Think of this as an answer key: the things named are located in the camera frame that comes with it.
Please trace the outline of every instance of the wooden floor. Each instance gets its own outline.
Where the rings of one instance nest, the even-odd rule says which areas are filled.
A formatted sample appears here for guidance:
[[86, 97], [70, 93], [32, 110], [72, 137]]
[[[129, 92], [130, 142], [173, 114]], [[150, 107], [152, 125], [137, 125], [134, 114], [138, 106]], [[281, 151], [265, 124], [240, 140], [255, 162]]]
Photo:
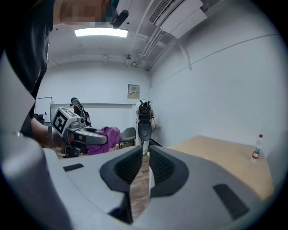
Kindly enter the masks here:
[[[61, 149], [52, 148], [58, 157], [58, 159], [63, 159], [64, 154], [61, 154]], [[149, 157], [147, 155], [143, 156], [142, 167], [139, 170], [134, 181], [130, 185], [130, 203], [133, 220], [135, 220], [149, 205]]]

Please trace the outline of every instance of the air conditioner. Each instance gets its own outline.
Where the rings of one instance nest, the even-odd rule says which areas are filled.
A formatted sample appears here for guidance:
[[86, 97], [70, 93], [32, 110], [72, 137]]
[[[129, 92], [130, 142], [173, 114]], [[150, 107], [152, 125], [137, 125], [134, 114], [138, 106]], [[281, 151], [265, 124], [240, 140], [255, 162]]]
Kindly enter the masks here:
[[194, 26], [207, 18], [200, 9], [201, 0], [161, 0], [149, 21], [156, 26], [180, 38]]

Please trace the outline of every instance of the person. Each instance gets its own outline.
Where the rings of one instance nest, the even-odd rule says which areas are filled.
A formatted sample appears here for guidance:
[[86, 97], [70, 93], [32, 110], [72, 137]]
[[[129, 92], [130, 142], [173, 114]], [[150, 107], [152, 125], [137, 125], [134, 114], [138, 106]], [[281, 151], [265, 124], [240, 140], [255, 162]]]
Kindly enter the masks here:
[[[84, 25], [89, 22], [103, 22], [111, 14], [111, 0], [33, 0], [25, 1], [29, 7], [21, 10], [17, 29], [7, 41], [5, 52], [11, 67], [29, 93], [36, 99], [39, 86], [47, 70], [49, 34], [54, 25]], [[52, 134], [47, 126], [34, 117], [34, 107], [27, 115], [20, 132], [32, 137], [42, 146], [64, 148], [57, 132]]]
[[[143, 103], [148, 102], [145, 99], [141, 100], [141, 101]], [[137, 114], [139, 112], [139, 106], [141, 105], [141, 101], [138, 101], [136, 103], [136, 106], [135, 106], [135, 110], [136, 110], [136, 140], [135, 140], [135, 145], [136, 146], [140, 146], [141, 145], [141, 139], [140, 139], [139, 134], [138, 134], [138, 117], [137, 117]], [[154, 117], [154, 112], [152, 110], [152, 107], [151, 107], [151, 117]], [[145, 155], [148, 152], [148, 148], [149, 148], [149, 140], [143, 142], [143, 147], [142, 147], [143, 155]]]
[[76, 97], [72, 97], [71, 98], [71, 104], [70, 106], [73, 106], [74, 109], [74, 113], [76, 113], [78, 116], [80, 117], [84, 117], [85, 119], [85, 123], [87, 126], [91, 126], [91, 122], [90, 122], [90, 116], [89, 114], [84, 110], [83, 105], [80, 103], [80, 101], [78, 100], [78, 98]]

